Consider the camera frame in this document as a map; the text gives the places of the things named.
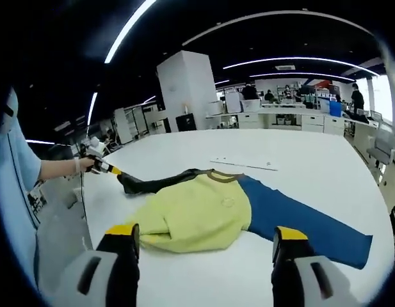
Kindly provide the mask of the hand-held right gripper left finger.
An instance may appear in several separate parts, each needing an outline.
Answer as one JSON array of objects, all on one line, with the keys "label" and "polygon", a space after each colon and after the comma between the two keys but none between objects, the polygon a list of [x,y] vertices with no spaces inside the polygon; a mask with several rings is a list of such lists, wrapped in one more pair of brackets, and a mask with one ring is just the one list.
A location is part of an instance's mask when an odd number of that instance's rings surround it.
[{"label": "hand-held right gripper left finger", "polygon": [[139,225],[111,227],[97,249],[85,251],[64,269],[56,306],[136,306],[139,257]]}]

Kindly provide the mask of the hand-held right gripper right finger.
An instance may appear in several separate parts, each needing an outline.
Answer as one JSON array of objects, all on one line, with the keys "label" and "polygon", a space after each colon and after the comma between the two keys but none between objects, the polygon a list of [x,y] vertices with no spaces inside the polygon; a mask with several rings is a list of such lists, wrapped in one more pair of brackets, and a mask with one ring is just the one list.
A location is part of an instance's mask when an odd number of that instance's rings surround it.
[{"label": "hand-held right gripper right finger", "polygon": [[292,228],[275,228],[271,283],[274,306],[351,305],[348,278]]}]

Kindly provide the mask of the person's left hand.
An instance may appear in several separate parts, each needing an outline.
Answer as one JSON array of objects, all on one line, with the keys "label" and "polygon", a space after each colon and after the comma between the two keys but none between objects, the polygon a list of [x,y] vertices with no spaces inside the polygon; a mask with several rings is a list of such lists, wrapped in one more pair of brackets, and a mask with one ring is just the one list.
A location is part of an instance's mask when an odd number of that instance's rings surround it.
[{"label": "person's left hand", "polygon": [[84,158],[76,157],[74,161],[75,161],[77,173],[90,172],[92,170],[93,165],[95,164],[95,161],[89,157],[84,157]]}]

